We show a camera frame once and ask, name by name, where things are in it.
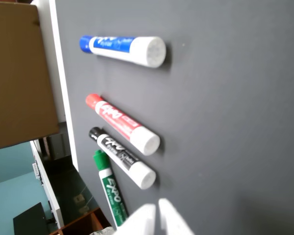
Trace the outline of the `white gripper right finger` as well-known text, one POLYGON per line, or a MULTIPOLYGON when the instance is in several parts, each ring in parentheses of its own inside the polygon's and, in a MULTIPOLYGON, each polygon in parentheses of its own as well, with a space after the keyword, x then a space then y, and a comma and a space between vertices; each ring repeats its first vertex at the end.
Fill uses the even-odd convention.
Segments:
POLYGON ((168 199, 160 198, 158 205, 161 229, 167 235, 194 235, 194 232, 168 199))

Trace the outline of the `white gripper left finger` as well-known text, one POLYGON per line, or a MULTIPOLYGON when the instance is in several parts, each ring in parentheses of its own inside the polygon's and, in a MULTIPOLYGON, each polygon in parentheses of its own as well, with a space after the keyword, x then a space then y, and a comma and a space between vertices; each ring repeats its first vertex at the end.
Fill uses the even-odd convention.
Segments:
POLYGON ((156 206, 144 204, 139 207, 120 227, 115 235, 153 235, 155 229, 156 206))

